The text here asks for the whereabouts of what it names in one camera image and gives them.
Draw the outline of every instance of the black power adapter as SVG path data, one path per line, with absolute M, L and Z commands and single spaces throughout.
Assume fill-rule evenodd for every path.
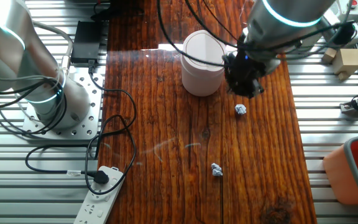
M 78 22 L 71 53 L 72 63 L 98 62 L 102 29 L 102 22 Z

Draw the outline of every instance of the black power cord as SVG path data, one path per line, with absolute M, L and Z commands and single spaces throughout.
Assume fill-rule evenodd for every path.
M 163 20 L 162 20 L 161 0 L 157 0 L 157 15 L 158 15 L 158 16 L 157 16 L 157 17 L 158 17 L 158 21 L 159 21 L 159 23 L 160 23 L 160 28 L 161 28 L 161 30 L 162 30 L 162 33 L 163 33 L 164 37 L 166 38 L 166 40 L 168 41 L 168 43 L 169 43 L 178 53 L 180 53 L 180 54 L 182 54 L 183 56 L 188 57 L 188 58 L 190 58 L 190 59 L 192 59 L 192 60 L 194 60 L 194 61 L 196 61 L 196 62 L 205 63 L 205 64 L 207 64 L 207 65 L 214 65 L 214 66 L 217 66 L 217 67 L 229 67 L 228 65 L 223 65 L 223 64 L 213 63 L 213 62 L 207 62 L 207 61 L 205 61 L 205 60 L 201 60 L 201 59 L 199 59 L 199 58 L 195 58 L 195 57 L 193 57 L 193 56 L 191 56 L 191 55 L 188 55 L 186 52 L 180 50 L 180 49 L 173 43 L 172 39 L 169 37 L 167 31 L 165 30 L 165 26 L 164 26 Z M 340 23 L 340 24 L 335 24 L 335 25 L 332 25 L 332 26 L 329 26 L 329 27 L 325 27 L 325 28 L 322 28 L 322 29 L 320 29 L 320 30 L 316 30 L 316 31 L 314 31 L 314 32 L 311 32 L 311 33 L 309 33 L 309 34 L 306 34 L 306 35 L 304 35 L 304 36 L 302 36 L 302 37 L 299 37 L 299 38 L 296 38 L 296 39 L 293 39 L 293 40 L 289 40 L 288 42 L 285 42 L 285 43 L 282 43 L 282 44 L 280 44 L 280 45 L 276 45 L 276 46 L 273 46 L 273 47 L 269 47 L 269 48 L 266 48 L 266 49 L 255 49 L 255 48 L 250 48 L 249 46 L 244 46 L 244 45 L 242 45 L 242 46 L 234 46 L 234 47 L 235 47 L 235 48 L 238 48 L 238 49 L 244 49 L 244 50 L 254 51 L 254 52 L 263 52 L 263 51 L 266 51 L 266 50 L 275 50 L 275 49 L 279 49 L 279 48 L 281 48 L 281 47 L 286 47 L 286 46 L 288 46 L 288 45 L 290 45 L 290 44 L 295 44 L 295 43 L 299 42 L 299 40 L 303 40 L 303 39 L 308 38 L 308 37 L 311 37 L 311 36 L 313 36 L 313 35 L 316 35 L 316 34 L 325 32 L 325 31 L 327 31 L 327 30 L 329 30 L 329 29 L 337 29 L 337 28 L 340 28 L 340 27 L 342 27 L 342 26 L 344 26 L 344 25 L 346 25 L 346 24 L 348 24 L 348 23 L 353 23 L 353 22 L 352 22 L 352 21 L 343 22 L 343 23 Z
M 90 76 L 90 78 L 91 78 L 93 84 L 94 84 L 96 87 L 98 87 L 100 90 L 103 90 L 103 91 L 106 91 L 106 92 L 111 92 L 111 93 L 113 93 L 113 92 L 122 92 L 122 93 L 125 93 L 125 94 L 129 97 L 129 99 L 131 100 L 132 105 L 134 106 L 134 117 L 133 117 L 133 119 L 129 122 L 129 124 L 127 125 L 127 127 L 131 127 L 132 124 L 135 122 L 136 116 L 137 116 L 136 104 L 135 104 L 135 101 L 134 101 L 133 97 L 131 96 L 131 94 L 129 94 L 127 91 L 122 90 L 122 89 L 107 89 L 107 88 L 104 88 L 104 87 L 100 86 L 100 85 L 94 80 L 94 78 L 93 78 L 93 72 L 94 72 L 94 69 L 95 69 L 95 61 L 94 61 L 94 60 L 90 60 L 90 61 L 88 62 L 88 68 L 89 68 L 89 69 L 88 69 L 88 73 L 89 73 L 89 76 Z M 126 130 L 126 128 L 122 128 L 122 129 L 120 129 L 120 130 L 113 131 L 113 132 L 111 132 L 111 133 L 106 133 L 106 134 L 116 134 L 116 133 L 120 133 L 121 131 L 124 131 L 124 130 Z M 98 139 L 95 157 L 93 157 L 91 154 L 89 154 L 89 156 L 90 156 L 91 158 L 94 159 L 94 158 L 96 158 L 96 157 L 98 156 L 100 143 L 101 143 L 101 138 Z
M 234 40 L 238 41 L 237 38 L 229 31 L 229 29 L 226 28 L 226 26 L 224 26 L 223 23 L 222 23 L 222 22 L 216 17 L 216 15 L 212 12 L 212 10 L 211 10 L 211 9 L 209 8 L 209 6 L 208 6 L 208 3 L 207 3 L 205 0 L 203 0 L 203 3 L 204 3 L 204 5 L 205 5 L 205 7 L 207 8 L 207 10 L 209 11 L 209 13 L 211 13 L 211 15 L 215 18 L 216 22 L 218 22 L 218 23 L 221 25 L 221 27 L 222 27 L 224 30 L 226 30 L 227 33 L 229 33 L 231 37 L 233 37 Z
M 131 102 L 132 102 L 132 104 L 134 106 L 134 113 L 135 113 L 133 119 L 131 120 L 131 122 L 129 124 L 126 124 L 125 119 L 121 115 L 119 115 L 119 114 L 113 115 L 113 116 L 109 117 L 102 124 L 100 132 L 95 137 L 93 137 L 89 141 L 88 144 L 81 144 L 81 145 L 76 145 L 76 146 L 72 146 L 72 145 L 71 146 L 67 146 L 67 145 L 48 145 L 48 146 L 36 147 L 35 149 L 31 150 L 28 153 L 28 155 L 26 156 L 25 164 L 29 169 L 37 171 L 37 172 L 67 174 L 69 172 L 69 170 L 43 170 L 43 169 L 38 169 L 38 168 L 32 167 L 29 164 L 29 159 L 30 159 L 31 154 L 34 153 L 35 151 L 38 151 L 38 150 L 41 150 L 41 149 L 46 150 L 46 149 L 49 149 L 51 147 L 85 147 L 86 148 L 85 169 L 82 170 L 80 173 L 85 175 L 86 186 L 87 186 L 87 188 L 89 189 L 90 192 L 92 192 L 93 194 L 96 194 L 96 195 L 103 195 L 103 194 L 107 194 L 109 192 L 112 192 L 115 188 L 118 187 L 118 185 L 124 180 L 124 178 L 127 175 L 129 169 L 132 167 L 132 165 L 134 163 L 134 160 L 135 160 L 135 157 L 136 157 L 136 154 L 137 154 L 137 148 L 136 148 L 135 139 L 133 138 L 131 132 L 129 131 L 129 127 L 132 126 L 132 124 L 136 120 L 137 109 L 136 109 L 136 104 L 135 104 L 134 99 L 132 98 L 132 96 L 127 91 L 121 90 L 121 89 L 107 89 L 107 88 L 101 87 L 100 85 L 98 85 L 98 83 L 96 83 L 96 81 L 93 78 L 93 72 L 94 72 L 94 69 L 95 69 L 94 64 L 95 64 L 94 60 L 89 61 L 88 73 L 89 73 L 90 78 L 92 79 L 92 82 L 95 84 L 96 87 L 98 87 L 99 89 L 101 89 L 103 91 L 106 91 L 106 92 L 116 92 L 116 91 L 123 92 L 131 99 Z M 122 129 L 117 130 L 117 131 L 110 131 L 110 132 L 105 133 L 104 130 L 105 130 L 107 124 L 109 124 L 114 118 L 119 118 L 120 122 L 122 123 L 122 125 L 124 127 Z M 132 156 L 132 159 L 131 159 L 130 163 L 128 164 L 127 168 L 125 169 L 125 171 L 123 172 L 122 177 L 117 181 L 117 183 L 114 186 L 112 186 L 109 190 L 107 190 L 105 192 L 96 192 L 95 190 L 92 189 L 92 186 L 90 184 L 88 176 L 94 177 L 94 181 L 99 183 L 99 184 L 105 184 L 105 183 L 107 183 L 109 181 L 109 179 L 108 179 L 108 176 L 103 171 L 100 171 L 100 170 L 99 171 L 89 171 L 88 170 L 89 158 L 91 158 L 91 159 L 97 159 L 98 158 L 99 147 L 100 147 L 101 140 L 102 140 L 103 137 L 124 134 L 125 132 L 129 135 L 129 137 L 131 139 L 131 142 L 132 142 L 132 145 L 133 145 L 133 148 L 134 148 L 134 154 Z M 92 145 L 93 145 L 93 143 L 95 142 L 96 139 L 98 140 L 98 142 L 96 144 L 96 151 L 95 151 L 95 155 L 92 156 L 92 153 L 91 153 Z
M 35 85 L 32 85 L 32 88 L 31 88 L 29 91 L 25 92 L 25 93 L 24 93 L 23 95 L 21 95 L 20 97 L 18 97 L 18 99 L 14 100 L 14 101 L 12 101 L 12 102 L 5 103 L 5 104 L 3 104 L 3 105 L 0 105 L 0 109 L 1 109 L 1 108 L 4 108 L 4 107 L 7 107 L 7 106 L 11 106 L 11 105 L 13 105 L 13 104 L 19 102 L 20 100 L 23 100 L 26 96 L 28 96 L 29 94 L 31 94 L 34 90 L 36 90 L 38 87 L 40 87 L 40 86 L 43 85 L 44 83 L 46 83 L 46 82 L 38 82 L 38 83 L 36 83 Z
M 1 117 L 4 119 L 5 122 L 7 122 L 9 125 L 11 125 L 15 130 L 12 130 L 10 128 L 8 128 L 1 120 L 0 120 L 0 125 L 6 129 L 7 131 L 13 133 L 13 134 L 21 134 L 21 135 L 33 135 L 33 134 L 45 134 L 46 132 L 48 131 L 51 131 L 54 127 L 56 127 L 59 122 L 64 118 L 66 112 L 67 112 L 67 99 L 66 99 L 66 95 L 63 93 L 63 87 L 61 86 L 60 83 L 58 83 L 56 80 L 49 80 L 49 79 L 46 79 L 44 80 L 44 82 L 41 82 L 41 84 L 44 84 L 44 83 L 49 83 L 51 85 L 56 85 L 57 87 L 57 90 L 55 90 L 55 94 L 57 94 L 57 97 L 56 97 L 56 104 L 58 105 L 56 107 L 56 112 L 55 114 L 52 116 L 52 118 L 50 119 L 49 123 L 47 123 L 44 127 L 40 128 L 39 130 L 37 131 L 26 131 L 26 130 L 23 130 L 17 126 L 15 126 L 12 122 L 10 122 L 6 117 L 5 115 L 3 114 L 3 112 L 1 111 L 0 109 L 0 115 Z M 38 88 L 38 86 L 36 85 L 33 89 L 29 90 L 29 91 L 34 91 L 36 88 Z M 59 113 L 61 112 L 61 110 L 59 109 L 61 103 L 60 102 L 63 102 L 63 112 L 62 112 L 62 115 L 59 117 L 59 119 L 56 121 L 56 119 L 58 118 L 59 116 Z

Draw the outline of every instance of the small wooden block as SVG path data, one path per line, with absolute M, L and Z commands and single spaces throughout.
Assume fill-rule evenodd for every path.
M 341 72 L 339 75 L 338 75 L 338 78 L 339 80 L 347 80 L 347 78 L 349 78 L 350 75 L 347 73 L 347 72 Z
M 358 49 L 340 49 L 333 60 L 336 75 L 346 72 L 349 76 L 358 69 Z
M 332 48 L 328 48 L 324 53 L 323 57 L 321 58 L 321 60 L 326 63 L 331 63 L 334 60 L 335 55 L 336 55 L 336 50 Z

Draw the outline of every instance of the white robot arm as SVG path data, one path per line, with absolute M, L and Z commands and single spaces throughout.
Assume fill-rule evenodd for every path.
M 70 61 L 65 61 L 67 64 L 63 66 L 68 68 Z M 57 80 L 62 91 L 44 84 L 27 95 L 26 100 L 44 124 L 55 119 L 56 113 L 63 111 L 66 104 L 67 111 L 55 128 L 69 128 L 86 116 L 90 99 L 86 90 L 69 79 L 67 73 L 68 70 L 59 66 L 35 33 L 24 1 L 0 0 L 0 91 L 34 85 L 40 81 L 39 77 Z M 59 103 L 64 100 L 62 93 L 67 99 L 65 103 Z

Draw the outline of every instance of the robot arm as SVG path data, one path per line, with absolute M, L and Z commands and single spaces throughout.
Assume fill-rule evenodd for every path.
M 67 112 L 57 129 L 74 126 L 87 115 L 90 108 L 88 93 L 69 79 L 67 71 L 60 68 L 39 39 L 24 1 L 0 0 L 0 91 L 34 85 L 39 79 L 26 78 L 34 75 L 56 79 L 63 87 Z M 44 124 L 54 119 L 57 110 L 64 110 L 58 98 L 57 90 L 49 84 L 26 96 Z
M 330 26 L 323 15 L 333 2 L 257 0 L 250 12 L 248 27 L 242 31 L 237 45 L 259 50 L 239 48 L 237 52 L 224 56 L 229 88 L 235 94 L 248 98 L 262 93 L 264 89 L 258 79 L 278 67 L 281 61 L 277 55 L 302 45 L 302 41 L 286 43 L 312 33 L 317 27 Z

